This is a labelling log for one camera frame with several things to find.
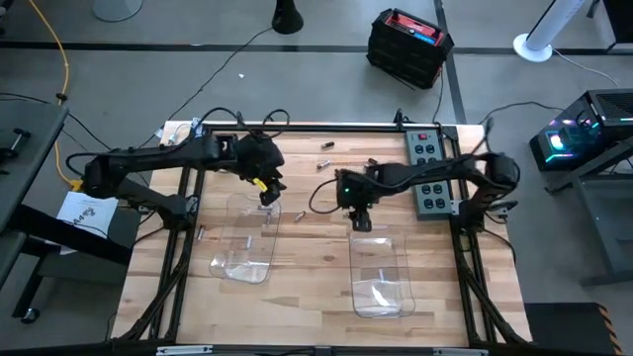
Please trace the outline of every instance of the wooden table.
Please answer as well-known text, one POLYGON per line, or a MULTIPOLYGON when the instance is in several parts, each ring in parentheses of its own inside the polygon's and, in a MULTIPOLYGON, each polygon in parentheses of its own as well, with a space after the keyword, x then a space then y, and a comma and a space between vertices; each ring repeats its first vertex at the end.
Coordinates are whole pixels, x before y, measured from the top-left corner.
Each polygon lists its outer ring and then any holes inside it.
MULTIPOLYGON (((181 123, 169 122, 163 140, 181 123)), ((479 126, 458 126, 461 150, 470 151, 483 135, 479 126)), ((329 167, 317 172, 318 162, 330 159, 353 165, 369 157, 379 162, 407 162, 401 133, 284 133, 275 138, 286 159, 282 182, 288 186, 280 199, 282 217, 273 266, 268 280, 249 285, 213 278, 209 263, 215 255, 226 212, 234 193, 257 193, 231 174, 208 172, 199 223, 207 227, 196 241, 189 268, 179 343, 349 345, 349 346, 467 346, 466 327, 458 289, 448 222, 418 222, 412 193, 384 198, 371 210, 374 224, 388 223, 407 235, 415 313, 402 318, 361 318, 352 308, 348 230, 341 211, 317 215, 308 209, 315 187, 333 178, 329 167), (335 141, 334 148, 320 145, 335 141), (301 222, 294 217, 307 215, 301 222)), ((177 191, 181 169, 155 171, 151 188, 163 194, 177 191)), ((322 189, 318 207, 335 206, 334 185, 322 189)), ((161 225, 158 217, 138 234, 161 225)), ((505 227, 487 228, 507 236, 505 227)), ((140 242, 134 251, 113 337, 127 331, 156 293, 168 232, 140 242)), ((481 254, 491 299, 516 332, 531 339, 511 252, 502 242, 480 234, 481 254)), ((473 302, 478 330, 483 334, 481 310, 473 302)), ((167 311, 171 310, 168 302, 167 311)), ((163 322, 161 330, 167 327, 163 322)))

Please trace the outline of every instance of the paper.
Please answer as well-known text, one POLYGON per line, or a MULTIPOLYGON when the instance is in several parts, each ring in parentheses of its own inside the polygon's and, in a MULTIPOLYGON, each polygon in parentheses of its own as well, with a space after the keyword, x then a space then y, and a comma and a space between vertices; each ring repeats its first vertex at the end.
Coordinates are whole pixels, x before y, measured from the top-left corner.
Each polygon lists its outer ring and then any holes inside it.
MULTIPOLYGON (((68 192, 64 199, 57 219, 76 227, 94 233, 97 236, 108 238, 106 233, 110 228, 112 216, 117 209, 118 200, 91 198, 83 193, 68 192)), ((75 252, 66 246, 61 246, 59 254, 65 255, 75 252)))

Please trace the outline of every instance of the black crate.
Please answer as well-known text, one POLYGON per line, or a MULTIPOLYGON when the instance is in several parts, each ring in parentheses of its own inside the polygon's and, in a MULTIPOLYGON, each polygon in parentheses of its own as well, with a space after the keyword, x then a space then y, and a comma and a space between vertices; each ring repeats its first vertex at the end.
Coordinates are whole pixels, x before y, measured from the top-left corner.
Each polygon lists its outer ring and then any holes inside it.
POLYGON ((422 89, 433 86, 453 40, 439 27, 399 9, 383 11, 372 24, 367 59, 422 89))

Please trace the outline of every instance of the gray floor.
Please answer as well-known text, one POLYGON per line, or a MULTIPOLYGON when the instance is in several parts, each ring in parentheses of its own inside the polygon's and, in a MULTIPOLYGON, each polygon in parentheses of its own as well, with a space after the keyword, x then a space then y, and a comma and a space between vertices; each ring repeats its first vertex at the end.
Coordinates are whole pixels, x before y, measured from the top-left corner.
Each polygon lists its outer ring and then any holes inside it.
MULTIPOLYGON (((93 19, 90 2, 40 1, 51 24, 67 42, 240 45, 269 27, 273 0, 145 1, 133 18, 117 23, 93 19)), ((449 30, 460 47, 510 47, 515 35, 528 32, 548 0, 444 0, 449 30)), ((388 7, 399 7, 435 22, 431 0, 298 0, 306 20, 298 34, 267 33, 257 45, 365 45, 371 22, 388 7)), ((594 23, 581 11, 556 39, 558 47, 600 47, 594 23)), ((11 41, 49 41, 28 3, 18 1, 5 26, 11 41)), ((112 146, 136 145, 148 138, 186 97, 193 94, 229 56, 227 52, 70 51, 71 112, 112 146)), ((576 56, 605 71, 622 87, 633 85, 633 57, 576 56)), ((535 100, 567 107, 587 89, 611 83, 571 66, 561 58, 532 64, 513 55, 456 55, 460 93, 469 124, 491 109, 535 100)), ((0 92, 53 100, 62 80, 54 50, 0 49, 0 92)), ((442 123, 455 123, 448 81, 442 123)), ((238 54, 176 119, 186 120, 223 105, 248 119, 285 108, 295 121, 389 122, 397 108, 412 120, 429 122, 439 85, 411 91, 369 66, 362 53, 244 52, 238 54)), ((597 274, 601 265, 591 230, 576 198, 547 195, 528 140, 555 113, 522 107, 496 116, 492 147, 517 159, 522 180, 513 198, 509 232, 516 246, 523 298, 535 302, 599 302, 610 312, 621 343, 633 352, 633 283, 583 289, 578 281, 597 274)), ((101 149, 75 123, 66 130, 88 149, 101 149)), ((62 156, 81 150, 60 137, 62 156)), ((56 214, 64 184, 49 157, 27 202, 56 214)), ((0 348, 94 342, 103 339, 106 321, 116 308, 121 286, 45 280, 36 304, 41 319, 24 326, 8 317, 33 261, 22 258, 0 293, 0 348)))

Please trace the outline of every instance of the yellow cable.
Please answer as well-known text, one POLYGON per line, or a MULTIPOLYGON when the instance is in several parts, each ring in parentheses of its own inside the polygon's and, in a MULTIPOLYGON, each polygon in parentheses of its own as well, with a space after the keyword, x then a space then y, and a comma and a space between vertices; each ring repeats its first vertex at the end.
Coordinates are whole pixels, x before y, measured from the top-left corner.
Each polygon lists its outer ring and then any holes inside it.
MULTIPOLYGON (((65 75, 63 79, 63 87, 61 88, 61 94, 65 95, 66 89, 68 88, 68 79, 70 78, 70 65, 68 65, 68 58, 66 57, 66 52, 65 50, 63 50, 63 45, 61 45, 61 41, 59 40, 59 37, 55 33, 55 30, 52 29, 52 26, 48 23, 48 20, 46 19, 42 11, 40 11, 40 8, 38 7, 38 5, 36 5, 36 3, 33 2, 33 0, 29 0, 29 2, 31 3, 31 6, 33 7, 33 9, 38 13, 38 16, 40 16, 40 19, 42 20, 42 22, 46 25, 46 28, 48 29, 52 37, 55 39, 55 42, 57 43, 57 46, 59 47, 59 51, 61 52, 61 56, 63 57, 63 66, 65 69, 65 75)), ((63 101, 61 99, 57 101, 57 105, 61 105, 62 103, 63 101)), ((59 166, 59 144, 57 143, 57 141, 55 142, 54 148, 55 148, 55 166, 57 167, 57 173, 59 174, 61 179, 63 179, 66 183, 68 183, 71 187, 74 188, 77 182, 71 181, 70 179, 68 179, 63 174, 63 172, 61 171, 61 167, 59 166)))

